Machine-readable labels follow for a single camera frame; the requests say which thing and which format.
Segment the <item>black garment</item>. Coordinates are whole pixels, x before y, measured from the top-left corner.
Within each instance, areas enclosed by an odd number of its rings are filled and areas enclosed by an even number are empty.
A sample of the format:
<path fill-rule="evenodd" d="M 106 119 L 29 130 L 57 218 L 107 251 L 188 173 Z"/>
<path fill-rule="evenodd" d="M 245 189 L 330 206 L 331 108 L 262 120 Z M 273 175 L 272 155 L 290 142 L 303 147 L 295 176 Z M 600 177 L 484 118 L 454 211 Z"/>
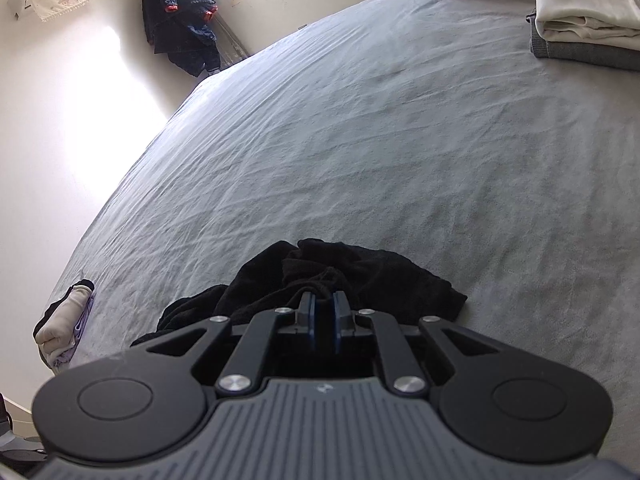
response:
<path fill-rule="evenodd" d="M 406 325 L 425 315 L 454 322 L 468 299 L 450 282 L 397 252 L 316 238 L 295 245 L 280 240 L 244 263 L 231 284 L 174 301 L 163 310 L 156 330 L 131 344 L 143 344 L 212 316 L 246 324 L 265 310 L 297 308 L 304 292 L 320 301 L 344 292 L 352 309 L 389 313 Z"/>

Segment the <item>grey bed sheet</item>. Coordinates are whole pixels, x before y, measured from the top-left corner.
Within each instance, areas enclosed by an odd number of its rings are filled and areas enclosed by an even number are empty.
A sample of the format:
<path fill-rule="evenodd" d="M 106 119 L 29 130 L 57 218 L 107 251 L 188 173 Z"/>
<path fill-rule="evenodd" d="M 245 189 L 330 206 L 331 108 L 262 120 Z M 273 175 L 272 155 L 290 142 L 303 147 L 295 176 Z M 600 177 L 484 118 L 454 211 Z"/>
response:
<path fill-rule="evenodd" d="M 74 355 L 279 240 L 398 252 L 460 321 L 591 375 L 604 456 L 639 465 L 639 76 L 540 60 L 534 0 L 367 0 L 205 79 L 126 173 L 54 289 L 96 304 Z"/>

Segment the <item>purple cloth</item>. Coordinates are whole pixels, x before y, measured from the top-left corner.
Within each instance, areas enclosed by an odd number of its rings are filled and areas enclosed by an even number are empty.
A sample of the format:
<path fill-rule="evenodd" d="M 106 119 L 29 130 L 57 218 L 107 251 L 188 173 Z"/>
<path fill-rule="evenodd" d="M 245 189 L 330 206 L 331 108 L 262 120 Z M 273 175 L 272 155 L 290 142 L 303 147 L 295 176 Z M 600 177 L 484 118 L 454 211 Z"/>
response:
<path fill-rule="evenodd" d="M 88 319 L 93 307 L 93 301 L 94 295 L 91 295 L 86 303 L 85 309 L 82 310 L 78 321 L 73 327 L 70 343 L 67 346 L 62 347 L 61 349 L 53 351 L 50 356 L 46 357 L 47 364 L 54 374 L 58 374 L 61 370 L 64 370 L 65 367 L 68 367 L 68 364 L 70 364 L 70 361 L 73 359 L 78 344 L 81 341 L 82 335 L 85 333 Z"/>

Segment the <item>cream rolled cloth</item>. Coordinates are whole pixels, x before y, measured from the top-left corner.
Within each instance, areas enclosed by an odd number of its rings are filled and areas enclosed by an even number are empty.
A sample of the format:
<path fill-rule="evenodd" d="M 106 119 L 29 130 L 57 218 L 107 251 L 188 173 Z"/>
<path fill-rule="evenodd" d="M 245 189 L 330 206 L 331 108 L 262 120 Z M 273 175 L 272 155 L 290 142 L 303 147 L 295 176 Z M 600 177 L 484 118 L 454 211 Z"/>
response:
<path fill-rule="evenodd" d="M 34 327 L 32 336 L 40 359 L 49 370 L 46 357 L 70 343 L 73 327 L 91 295 L 94 295 L 92 281 L 81 280 L 73 284 L 60 300 L 50 304 Z"/>

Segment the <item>dark blue hanging jacket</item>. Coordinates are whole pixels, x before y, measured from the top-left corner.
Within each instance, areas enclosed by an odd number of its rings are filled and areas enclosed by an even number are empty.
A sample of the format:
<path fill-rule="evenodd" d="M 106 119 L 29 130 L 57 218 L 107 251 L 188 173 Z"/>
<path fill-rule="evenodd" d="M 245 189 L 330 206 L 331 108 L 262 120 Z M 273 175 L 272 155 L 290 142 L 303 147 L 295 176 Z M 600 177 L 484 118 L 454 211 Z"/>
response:
<path fill-rule="evenodd" d="M 193 77 L 221 69 L 217 38 L 209 22 L 217 13 L 215 0 L 142 0 L 146 41 L 155 54 Z"/>

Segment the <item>grey folded cloth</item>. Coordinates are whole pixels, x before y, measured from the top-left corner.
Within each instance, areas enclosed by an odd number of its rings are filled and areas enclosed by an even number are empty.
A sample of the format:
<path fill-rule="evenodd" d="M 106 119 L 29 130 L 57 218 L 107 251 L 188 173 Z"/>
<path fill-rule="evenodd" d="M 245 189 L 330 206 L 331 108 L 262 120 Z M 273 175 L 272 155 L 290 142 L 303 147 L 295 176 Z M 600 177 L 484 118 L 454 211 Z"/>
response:
<path fill-rule="evenodd" d="M 632 72 L 640 70 L 640 53 L 636 50 L 581 42 L 549 42 L 538 34 L 535 18 L 535 14 L 526 16 L 530 29 L 529 50 L 536 58 L 552 58 Z"/>

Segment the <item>white folded cloth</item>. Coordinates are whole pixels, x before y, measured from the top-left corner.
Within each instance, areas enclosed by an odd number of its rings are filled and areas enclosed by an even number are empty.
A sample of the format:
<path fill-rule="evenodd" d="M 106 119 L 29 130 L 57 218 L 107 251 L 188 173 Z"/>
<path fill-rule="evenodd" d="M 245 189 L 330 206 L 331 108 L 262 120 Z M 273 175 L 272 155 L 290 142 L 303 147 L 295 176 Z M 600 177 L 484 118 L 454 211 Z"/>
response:
<path fill-rule="evenodd" d="M 639 49 L 639 0 L 536 0 L 535 26 L 548 42 Z"/>

